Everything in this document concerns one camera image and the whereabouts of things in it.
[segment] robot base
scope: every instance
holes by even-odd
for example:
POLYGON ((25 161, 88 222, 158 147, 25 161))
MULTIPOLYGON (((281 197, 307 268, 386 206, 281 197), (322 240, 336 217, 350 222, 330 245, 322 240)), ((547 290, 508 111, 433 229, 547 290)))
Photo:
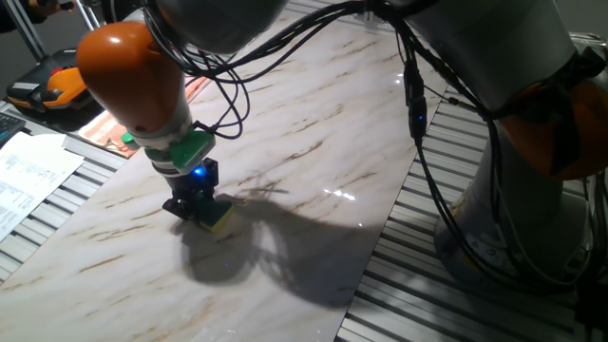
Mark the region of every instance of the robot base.
MULTIPOLYGON (((452 205, 452 214, 467 242, 490 264, 515 277, 526 277, 528 280, 536 274, 523 261, 515 229, 522 248, 534 265, 547 275, 559 278, 584 241, 586 202, 563 194, 562 182, 539 175, 516 152, 503 132, 500 138, 503 148, 503 201, 514 227, 511 227, 502 207, 501 238, 492 218, 489 145, 485 147, 474 181, 452 205), (520 274, 511 263, 506 246, 520 262, 525 275, 520 274)), ((441 219, 435 226, 435 249, 447 270, 458 280, 490 292, 505 289, 504 285, 490 279, 468 259, 441 219)), ((516 285, 514 279, 494 273, 493 276, 516 285)))

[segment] red object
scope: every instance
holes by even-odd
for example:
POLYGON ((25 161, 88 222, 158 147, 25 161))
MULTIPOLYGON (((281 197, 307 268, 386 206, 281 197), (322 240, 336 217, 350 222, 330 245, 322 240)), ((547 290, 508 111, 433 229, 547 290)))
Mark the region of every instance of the red object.
POLYGON ((53 69, 50 72, 50 76, 55 76, 56 73, 61 72, 61 71, 64 71, 64 69, 62 67, 56 67, 55 69, 53 69))

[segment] table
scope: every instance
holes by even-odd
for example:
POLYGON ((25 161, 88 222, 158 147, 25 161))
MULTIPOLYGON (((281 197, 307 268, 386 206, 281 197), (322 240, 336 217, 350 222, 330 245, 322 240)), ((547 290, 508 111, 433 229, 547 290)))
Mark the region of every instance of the table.
MULTIPOLYGON (((245 134, 211 152, 237 202, 220 236, 161 209, 140 152, 0 287, 0 339, 333 340, 415 155, 402 71, 393 35, 325 28, 250 84, 245 134)), ((225 107, 210 87, 191 109, 225 107)))

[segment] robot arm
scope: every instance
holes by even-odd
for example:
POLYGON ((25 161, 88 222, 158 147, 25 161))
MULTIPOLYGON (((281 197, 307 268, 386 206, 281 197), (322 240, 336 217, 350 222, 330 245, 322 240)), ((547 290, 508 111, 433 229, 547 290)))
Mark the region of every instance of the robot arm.
MULTIPOLYGON (((156 0, 149 10, 168 28, 173 42, 224 54, 240 50, 269 27, 286 2, 156 0)), ((514 108, 511 114, 517 115, 505 117, 502 125, 520 153, 542 174, 580 178, 608 165, 608 154, 598 151, 608 144, 608 96, 593 83, 562 86, 562 79, 573 79, 565 76, 584 66, 580 67, 583 60, 551 0, 390 2, 395 11, 417 13, 408 17, 408 23, 486 108, 495 112, 514 108), (572 106, 570 124, 575 123, 572 128, 580 138, 579 157, 559 172, 552 164, 563 152, 557 148, 569 146, 555 144, 559 136, 554 134, 553 117, 539 122, 534 110, 521 110, 539 101, 549 106, 549 112, 554 108, 534 97, 547 80, 566 90, 561 99, 572 106)), ((80 44, 77 59, 91 94, 127 127, 155 169, 167 178, 174 198, 165 208, 183 219, 204 221, 211 230, 219 226, 230 208, 213 202, 217 164, 201 161, 215 138, 193 129, 183 99, 181 70, 163 53, 146 24, 121 22, 96 29, 80 44), (209 165, 215 170, 211 180, 199 177, 209 173, 209 165)))

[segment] metal grating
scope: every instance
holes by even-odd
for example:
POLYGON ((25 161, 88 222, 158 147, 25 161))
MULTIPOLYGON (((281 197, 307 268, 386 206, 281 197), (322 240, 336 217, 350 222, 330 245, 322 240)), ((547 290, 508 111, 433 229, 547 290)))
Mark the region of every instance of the metal grating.
MULTIPOLYGON (((26 120, 25 131, 30 135, 58 133, 24 118, 12 105, 0 103, 0 111, 26 120)), ((65 149, 85 157, 83 165, 0 241, 0 284, 126 162, 122 157, 75 137, 67 135, 65 149)))
MULTIPOLYGON (((447 97, 459 97, 451 88, 447 97)), ((473 180, 487 128, 442 102, 425 137, 427 162, 446 201, 473 180)), ((582 197, 582 183, 564 192, 582 197)), ((600 341, 575 321, 573 296, 483 294, 455 280, 435 254, 439 219, 420 160, 410 168, 335 341, 600 341)))

